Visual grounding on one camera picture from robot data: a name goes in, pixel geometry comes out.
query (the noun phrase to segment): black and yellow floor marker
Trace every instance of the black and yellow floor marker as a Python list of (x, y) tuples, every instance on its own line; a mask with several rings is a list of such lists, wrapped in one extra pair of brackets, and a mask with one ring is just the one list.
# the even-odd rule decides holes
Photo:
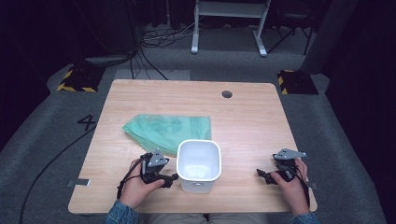
[(281, 70), (277, 72), (277, 81), (282, 94), (318, 95), (318, 90), (311, 76), (300, 70)]
[(90, 67), (86, 70), (71, 67), (62, 79), (57, 91), (97, 92), (105, 70), (105, 67)]

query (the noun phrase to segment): blue sleeve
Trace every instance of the blue sleeve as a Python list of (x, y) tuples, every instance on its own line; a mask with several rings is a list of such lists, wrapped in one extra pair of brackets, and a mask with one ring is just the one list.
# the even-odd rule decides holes
[(307, 213), (292, 218), (289, 224), (320, 224), (320, 222), (315, 214)]
[(116, 200), (107, 213), (105, 224), (138, 224), (137, 212), (126, 204)]

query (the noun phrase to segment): table top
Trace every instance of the table top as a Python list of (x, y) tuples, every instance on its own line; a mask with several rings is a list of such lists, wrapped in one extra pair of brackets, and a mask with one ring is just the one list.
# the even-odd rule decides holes
[[(233, 96), (224, 98), (230, 91)], [(297, 150), (276, 87), (269, 83), (115, 80), (75, 186), (72, 213), (107, 213), (132, 160), (146, 151), (122, 126), (138, 114), (209, 116), (212, 140), (221, 148), (222, 171), (206, 194), (186, 193), (180, 181), (157, 189), (137, 210), (145, 213), (286, 212), (279, 186), (266, 185), (256, 169), (275, 171), (272, 154)], [(160, 174), (177, 172), (177, 160)], [(311, 194), (311, 210), (317, 209)]]

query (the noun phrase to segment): gray floor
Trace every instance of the gray floor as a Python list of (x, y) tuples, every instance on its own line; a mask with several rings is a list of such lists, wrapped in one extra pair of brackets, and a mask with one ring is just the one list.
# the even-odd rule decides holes
[[(262, 34), (272, 46), (276, 30)], [(166, 48), (144, 48), (145, 55), (169, 79), (270, 82), (277, 86), (297, 147), (307, 153), (309, 178), (318, 184), (317, 216), (321, 223), (386, 223), (375, 186), (355, 155), (324, 95), (329, 80), (312, 76), (319, 95), (282, 95), (276, 73), (298, 69), (304, 60), (301, 32), (290, 36), (266, 58), (257, 51), (251, 28), (206, 30), (199, 51), (191, 54), (191, 36)], [(161, 79), (140, 62), (138, 78)], [(18, 223), (25, 194), (40, 171), (64, 148), (82, 136), (85, 125), (78, 120), (93, 115), (98, 120), (111, 82), (128, 78), (129, 63), (108, 67), (99, 92), (56, 91), (65, 72), (62, 68), (48, 82), (51, 95), (31, 114), (0, 154), (0, 223)], [(134, 71), (139, 67), (133, 60)], [(101, 223), (105, 214), (80, 216), (69, 213), (68, 203), (90, 142), (88, 133), (66, 150), (36, 182), (24, 207), (23, 223)], [(271, 223), (284, 223), (290, 214), (269, 214)]]

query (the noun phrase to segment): white bin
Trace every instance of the white bin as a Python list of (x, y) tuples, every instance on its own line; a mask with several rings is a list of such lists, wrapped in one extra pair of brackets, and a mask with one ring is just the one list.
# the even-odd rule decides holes
[(219, 145), (209, 140), (183, 141), (177, 151), (177, 174), (184, 191), (210, 192), (221, 174)]

